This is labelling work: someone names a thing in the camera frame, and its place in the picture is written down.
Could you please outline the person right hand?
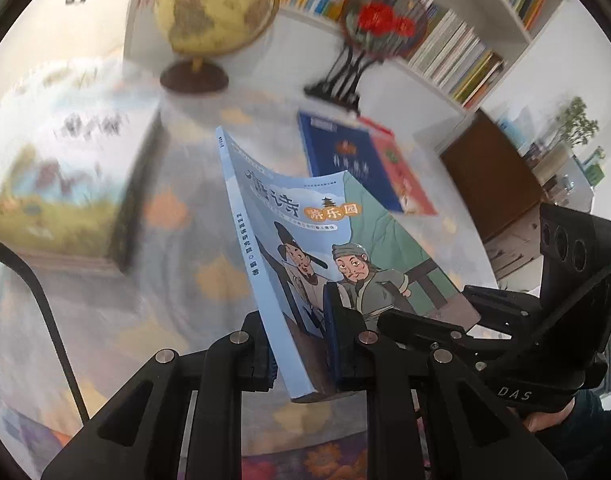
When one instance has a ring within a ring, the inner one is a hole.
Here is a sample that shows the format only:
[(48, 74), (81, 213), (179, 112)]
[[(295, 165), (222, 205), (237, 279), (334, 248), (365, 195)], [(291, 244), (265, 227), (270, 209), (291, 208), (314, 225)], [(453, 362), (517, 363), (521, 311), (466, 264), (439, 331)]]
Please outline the person right hand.
[(561, 411), (556, 413), (534, 412), (523, 419), (523, 426), (530, 432), (536, 432), (560, 425), (575, 408), (575, 399), (572, 399)]

